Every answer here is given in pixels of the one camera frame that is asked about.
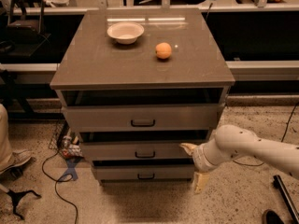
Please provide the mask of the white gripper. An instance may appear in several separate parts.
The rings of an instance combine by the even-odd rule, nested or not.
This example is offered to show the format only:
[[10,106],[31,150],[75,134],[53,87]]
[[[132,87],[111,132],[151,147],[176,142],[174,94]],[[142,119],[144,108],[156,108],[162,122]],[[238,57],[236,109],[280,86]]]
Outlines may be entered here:
[[194,173],[194,193],[199,194],[209,180],[209,173],[218,168],[224,158],[215,142],[207,142],[199,146],[191,143],[179,145],[193,158],[195,167],[200,172]]

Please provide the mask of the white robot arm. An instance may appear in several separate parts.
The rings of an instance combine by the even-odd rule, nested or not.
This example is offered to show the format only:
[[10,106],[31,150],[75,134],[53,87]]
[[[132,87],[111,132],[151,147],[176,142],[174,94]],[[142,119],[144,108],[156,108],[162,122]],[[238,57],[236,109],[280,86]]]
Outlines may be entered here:
[[179,145],[192,157],[195,166],[194,192],[206,186],[209,174],[222,163],[252,156],[281,172],[299,178],[299,146],[262,139],[254,132],[234,125],[222,125],[211,140],[201,145]]

